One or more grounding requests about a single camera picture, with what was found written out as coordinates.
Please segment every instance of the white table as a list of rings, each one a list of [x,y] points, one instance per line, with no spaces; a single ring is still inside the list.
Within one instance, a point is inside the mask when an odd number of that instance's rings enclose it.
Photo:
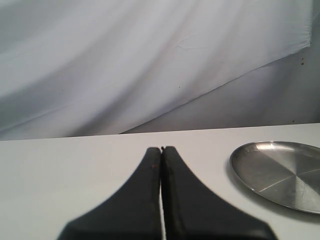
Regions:
[[[210,189],[280,240],[319,239],[320,216],[269,202],[229,176],[232,151],[263,140],[320,147],[320,124],[0,141],[0,239],[56,239],[67,221],[111,196],[152,146],[175,146]]]

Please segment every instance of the black rubber pad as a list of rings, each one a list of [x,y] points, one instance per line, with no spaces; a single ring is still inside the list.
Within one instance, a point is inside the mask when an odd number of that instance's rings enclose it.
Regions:
[[[166,147],[161,160],[161,193],[167,240],[275,240],[269,226],[209,190]]]
[[[161,240],[160,160],[161,151],[149,148],[127,182],[104,203],[69,222],[58,239]]]

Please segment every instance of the metal plate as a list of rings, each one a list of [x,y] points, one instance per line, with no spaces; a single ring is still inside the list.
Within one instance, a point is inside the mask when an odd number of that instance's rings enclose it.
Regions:
[[[281,141],[253,142],[230,157],[238,178],[260,196],[320,214],[320,148]]]

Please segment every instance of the white cloth backdrop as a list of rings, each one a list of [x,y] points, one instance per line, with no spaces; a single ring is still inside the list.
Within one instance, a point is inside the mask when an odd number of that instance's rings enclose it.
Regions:
[[[0,0],[0,139],[117,134],[309,47],[312,0]]]

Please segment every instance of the round metal tray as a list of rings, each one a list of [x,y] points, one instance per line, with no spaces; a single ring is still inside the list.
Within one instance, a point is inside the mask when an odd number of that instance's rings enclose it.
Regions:
[[[288,208],[320,214],[320,148],[262,141],[237,148],[231,168],[249,189]]]

